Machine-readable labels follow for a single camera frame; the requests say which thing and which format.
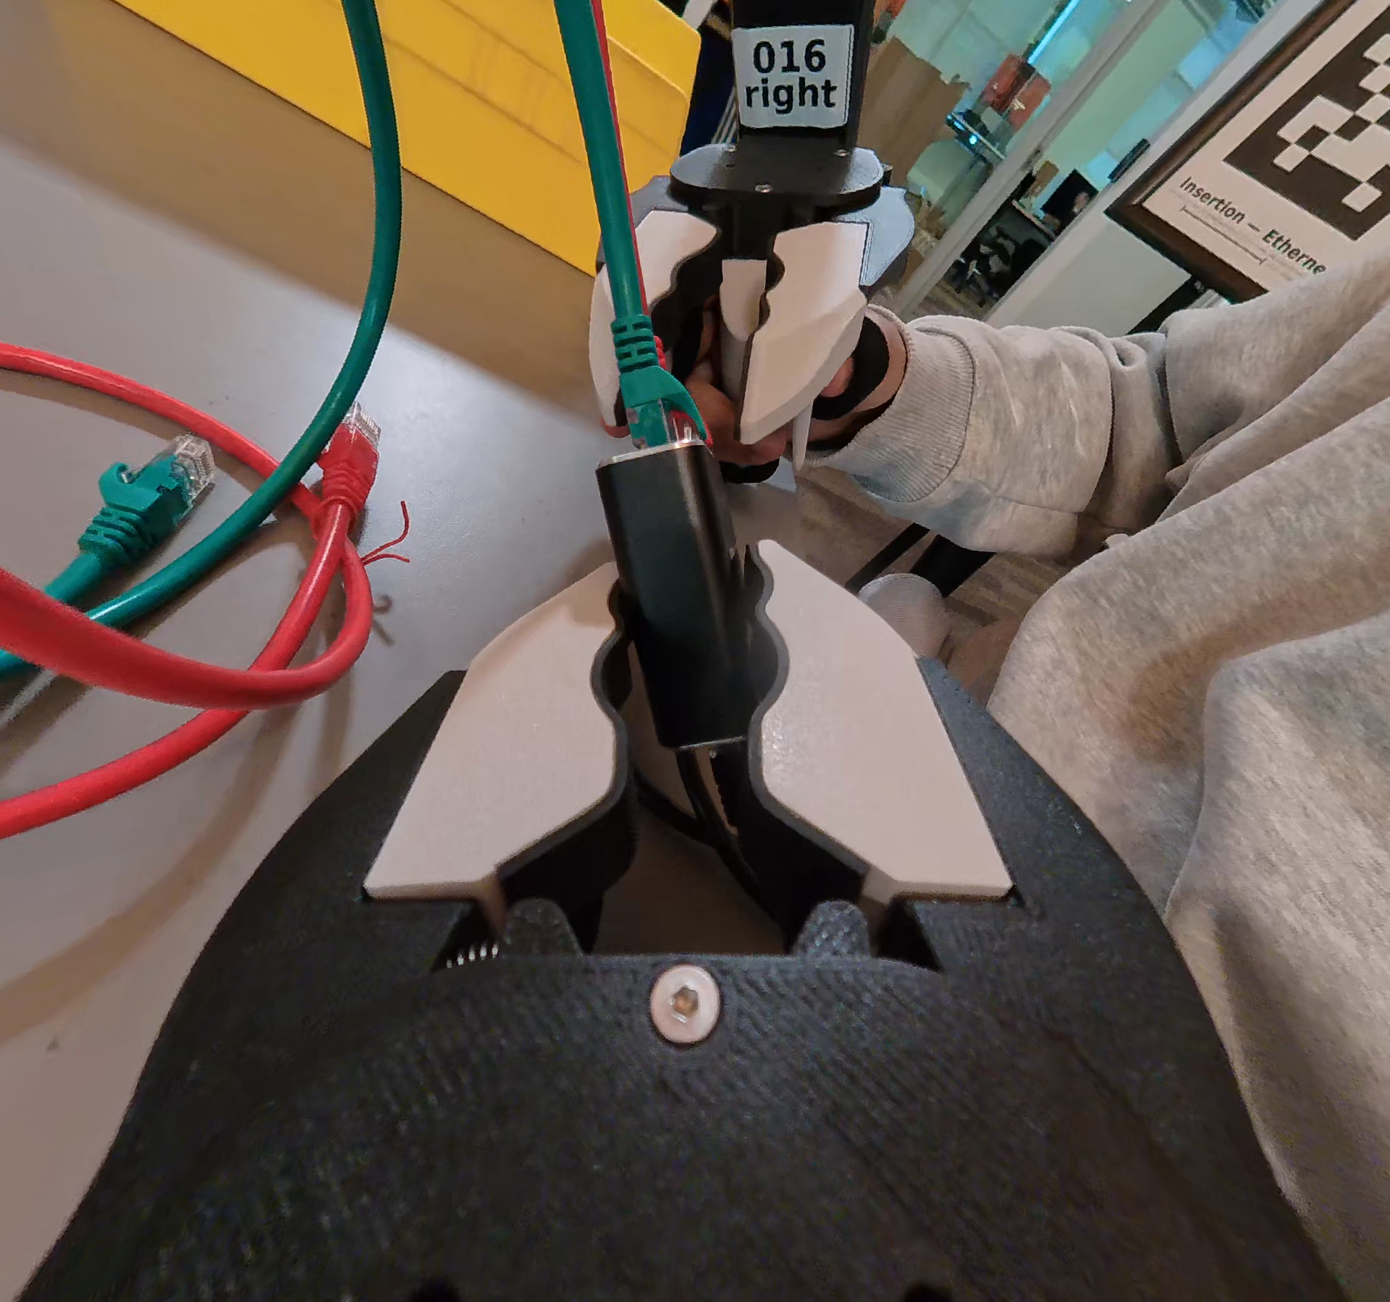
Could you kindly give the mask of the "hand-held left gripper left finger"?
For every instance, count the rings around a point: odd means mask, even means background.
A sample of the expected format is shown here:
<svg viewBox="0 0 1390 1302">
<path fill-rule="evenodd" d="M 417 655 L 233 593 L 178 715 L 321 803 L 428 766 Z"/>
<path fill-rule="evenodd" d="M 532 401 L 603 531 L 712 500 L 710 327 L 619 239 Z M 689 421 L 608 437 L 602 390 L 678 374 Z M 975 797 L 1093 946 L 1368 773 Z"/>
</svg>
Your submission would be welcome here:
<svg viewBox="0 0 1390 1302">
<path fill-rule="evenodd" d="M 618 634 L 616 583 L 603 562 L 479 652 L 366 894 L 509 903 L 511 880 L 618 797 L 619 725 L 595 682 Z"/>
</svg>

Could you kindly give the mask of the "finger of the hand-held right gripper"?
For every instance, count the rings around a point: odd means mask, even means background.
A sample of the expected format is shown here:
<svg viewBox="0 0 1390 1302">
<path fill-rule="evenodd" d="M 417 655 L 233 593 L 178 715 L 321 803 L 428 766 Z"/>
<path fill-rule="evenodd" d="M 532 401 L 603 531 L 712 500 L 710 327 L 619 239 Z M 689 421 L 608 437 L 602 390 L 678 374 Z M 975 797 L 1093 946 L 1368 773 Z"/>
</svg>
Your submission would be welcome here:
<svg viewBox="0 0 1390 1302">
<path fill-rule="evenodd" d="M 791 425 L 806 446 L 811 409 L 860 341 L 871 225 L 817 221 L 775 236 L 767 260 L 721 263 L 721 382 L 740 443 Z"/>
<path fill-rule="evenodd" d="M 650 212 L 638 221 L 635 239 L 656 338 L 670 357 L 672 373 L 685 381 L 701 350 L 705 306 L 718 296 L 721 234 L 715 225 L 688 212 Z M 602 269 L 591 306 L 591 373 L 602 422 L 618 432 L 626 416 L 619 413 L 614 319 L 610 274 Z"/>
</svg>

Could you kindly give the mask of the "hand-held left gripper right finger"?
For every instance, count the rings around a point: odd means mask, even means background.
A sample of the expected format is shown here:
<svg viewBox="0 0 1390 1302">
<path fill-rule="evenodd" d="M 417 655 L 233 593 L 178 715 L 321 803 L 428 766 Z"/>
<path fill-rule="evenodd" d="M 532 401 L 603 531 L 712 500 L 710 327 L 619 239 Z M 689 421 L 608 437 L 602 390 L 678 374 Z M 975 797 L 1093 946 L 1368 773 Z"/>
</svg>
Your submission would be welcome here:
<svg viewBox="0 0 1390 1302">
<path fill-rule="evenodd" d="M 869 903 L 1005 899 L 995 835 L 909 641 L 775 540 L 753 548 L 775 669 L 753 720 L 753 790 Z"/>
</svg>

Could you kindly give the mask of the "black ethernet adapter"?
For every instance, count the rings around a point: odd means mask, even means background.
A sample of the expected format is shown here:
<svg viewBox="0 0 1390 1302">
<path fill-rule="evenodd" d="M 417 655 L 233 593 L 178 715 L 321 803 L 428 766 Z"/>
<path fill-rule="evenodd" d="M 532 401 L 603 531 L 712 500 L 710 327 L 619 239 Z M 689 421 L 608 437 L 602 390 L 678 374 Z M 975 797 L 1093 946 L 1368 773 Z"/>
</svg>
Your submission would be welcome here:
<svg viewBox="0 0 1390 1302">
<path fill-rule="evenodd" d="M 670 443 L 603 462 L 597 481 L 657 739 L 744 739 L 752 626 L 718 460 L 702 441 Z"/>
</svg>

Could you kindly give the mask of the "person's right forearm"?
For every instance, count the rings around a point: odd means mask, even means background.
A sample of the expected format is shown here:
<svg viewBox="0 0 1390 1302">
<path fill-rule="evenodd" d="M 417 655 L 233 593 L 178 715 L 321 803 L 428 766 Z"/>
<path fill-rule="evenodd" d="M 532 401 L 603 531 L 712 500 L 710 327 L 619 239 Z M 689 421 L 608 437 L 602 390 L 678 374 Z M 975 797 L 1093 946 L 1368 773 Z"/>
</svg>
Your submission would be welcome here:
<svg viewBox="0 0 1390 1302">
<path fill-rule="evenodd" d="M 960 546 L 1085 559 L 1172 502 L 1185 456 L 1171 381 L 1195 320 L 1112 338 L 905 322 L 873 306 L 865 328 L 889 357 L 879 405 L 865 400 L 844 430 L 812 435 L 807 462 Z"/>
</svg>

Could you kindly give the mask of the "grey desk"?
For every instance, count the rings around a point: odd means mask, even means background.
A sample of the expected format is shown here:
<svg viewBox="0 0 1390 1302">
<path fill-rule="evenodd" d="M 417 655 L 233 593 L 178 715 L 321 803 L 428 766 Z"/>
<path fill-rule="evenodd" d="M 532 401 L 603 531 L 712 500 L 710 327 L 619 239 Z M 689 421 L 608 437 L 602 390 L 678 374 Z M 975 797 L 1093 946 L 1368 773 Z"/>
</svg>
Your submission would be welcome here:
<svg viewBox="0 0 1390 1302">
<path fill-rule="evenodd" d="M 4 341 L 277 456 L 355 335 L 363 146 L 111 0 L 4 0 Z M 90 1187 L 167 1012 L 270 848 L 438 677 L 610 556 L 587 276 L 418 180 L 364 405 L 374 642 L 334 692 L 4 841 L 4 1299 Z"/>
</svg>

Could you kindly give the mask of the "person's right hand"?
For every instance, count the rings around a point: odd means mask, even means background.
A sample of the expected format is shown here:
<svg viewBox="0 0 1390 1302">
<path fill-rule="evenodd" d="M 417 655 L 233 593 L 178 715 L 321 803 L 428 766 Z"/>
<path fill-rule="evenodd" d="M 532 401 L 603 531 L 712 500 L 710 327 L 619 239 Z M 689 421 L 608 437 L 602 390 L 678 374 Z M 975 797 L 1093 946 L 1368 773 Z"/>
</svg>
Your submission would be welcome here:
<svg viewBox="0 0 1390 1302">
<path fill-rule="evenodd" d="M 704 328 L 686 389 L 701 408 L 710 443 L 728 481 L 769 480 L 790 456 L 793 427 L 783 425 L 761 441 L 739 438 L 734 400 L 721 387 L 720 299 L 704 304 Z M 830 379 L 814 406 L 833 408 L 838 417 L 814 417 L 807 451 L 831 454 L 846 448 L 892 406 L 908 373 L 909 350 L 903 323 L 884 307 L 869 307 L 854 355 Z"/>
</svg>

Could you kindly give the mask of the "blue striped jacket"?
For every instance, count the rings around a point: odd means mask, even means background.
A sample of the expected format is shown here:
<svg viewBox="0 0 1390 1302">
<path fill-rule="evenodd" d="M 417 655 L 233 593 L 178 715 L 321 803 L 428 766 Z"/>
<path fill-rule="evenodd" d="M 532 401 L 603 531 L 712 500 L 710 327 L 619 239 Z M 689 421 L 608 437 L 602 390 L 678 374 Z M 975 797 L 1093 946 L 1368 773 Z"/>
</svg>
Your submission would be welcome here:
<svg viewBox="0 0 1390 1302">
<path fill-rule="evenodd" d="M 736 91 L 734 49 L 721 21 L 708 19 L 702 29 L 702 49 L 688 107 L 680 154 L 708 146 L 721 129 Z"/>
</svg>

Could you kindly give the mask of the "person's grey shoe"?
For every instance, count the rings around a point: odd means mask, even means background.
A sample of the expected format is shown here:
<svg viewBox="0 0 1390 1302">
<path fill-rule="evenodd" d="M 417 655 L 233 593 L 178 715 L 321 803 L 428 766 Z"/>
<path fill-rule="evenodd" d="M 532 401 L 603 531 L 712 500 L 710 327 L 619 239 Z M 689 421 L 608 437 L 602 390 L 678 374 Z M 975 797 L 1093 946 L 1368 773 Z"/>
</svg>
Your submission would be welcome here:
<svg viewBox="0 0 1390 1302">
<path fill-rule="evenodd" d="M 860 588 L 857 597 L 885 620 L 919 658 L 936 658 L 948 642 L 951 617 L 941 591 L 913 574 L 885 574 Z"/>
</svg>

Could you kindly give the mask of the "black chair base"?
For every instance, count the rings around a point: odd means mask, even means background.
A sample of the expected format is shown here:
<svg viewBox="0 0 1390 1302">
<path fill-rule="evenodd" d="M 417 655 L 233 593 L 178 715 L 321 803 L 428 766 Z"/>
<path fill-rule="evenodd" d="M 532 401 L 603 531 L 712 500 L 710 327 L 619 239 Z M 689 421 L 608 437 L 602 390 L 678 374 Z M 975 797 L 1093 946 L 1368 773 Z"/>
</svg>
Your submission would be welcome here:
<svg viewBox="0 0 1390 1302">
<path fill-rule="evenodd" d="M 927 546 L 908 569 L 901 570 L 930 582 L 943 596 L 954 594 L 995 556 L 992 551 L 970 550 L 919 524 L 909 524 L 852 574 L 846 588 L 860 593 L 871 582 L 893 572 L 895 564 L 921 543 Z"/>
</svg>

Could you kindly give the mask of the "yellow storage bin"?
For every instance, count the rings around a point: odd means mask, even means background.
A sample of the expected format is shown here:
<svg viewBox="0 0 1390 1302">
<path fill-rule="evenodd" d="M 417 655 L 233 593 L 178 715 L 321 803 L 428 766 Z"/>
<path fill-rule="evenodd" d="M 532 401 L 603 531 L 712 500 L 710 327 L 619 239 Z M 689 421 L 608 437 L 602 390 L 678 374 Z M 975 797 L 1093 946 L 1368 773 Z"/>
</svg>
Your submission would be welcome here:
<svg viewBox="0 0 1390 1302">
<path fill-rule="evenodd" d="M 114 0 L 367 142 L 340 0 Z M 552 0 L 375 0 L 404 167 L 586 274 L 600 221 Z"/>
</svg>

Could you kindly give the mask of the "person's grey sweatshirt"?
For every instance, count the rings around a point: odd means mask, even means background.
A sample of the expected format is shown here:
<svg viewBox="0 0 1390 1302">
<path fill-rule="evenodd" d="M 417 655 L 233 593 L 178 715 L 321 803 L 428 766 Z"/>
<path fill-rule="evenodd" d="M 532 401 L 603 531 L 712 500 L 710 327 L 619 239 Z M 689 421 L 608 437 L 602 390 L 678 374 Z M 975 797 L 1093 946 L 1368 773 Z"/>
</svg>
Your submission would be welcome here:
<svg viewBox="0 0 1390 1302">
<path fill-rule="evenodd" d="M 1281 1184 L 1388 1299 L 1388 253 L 1198 312 L 1184 462 L 995 715 L 1166 910 Z"/>
</svg>

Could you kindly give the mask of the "framed marker sign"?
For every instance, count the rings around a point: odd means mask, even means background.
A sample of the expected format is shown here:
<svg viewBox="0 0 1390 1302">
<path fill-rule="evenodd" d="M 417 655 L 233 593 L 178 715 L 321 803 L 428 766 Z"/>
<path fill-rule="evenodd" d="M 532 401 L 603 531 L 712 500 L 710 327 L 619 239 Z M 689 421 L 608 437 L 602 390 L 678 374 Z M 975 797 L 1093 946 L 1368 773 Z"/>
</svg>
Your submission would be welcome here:
<svg viewBox="0 0 1390 1302">
<path fill-rule="evenodd" d="M 1386 250 L 1389 0 L 1325 0 L 1107 213 L 1233 301 Z"/>
</svg>

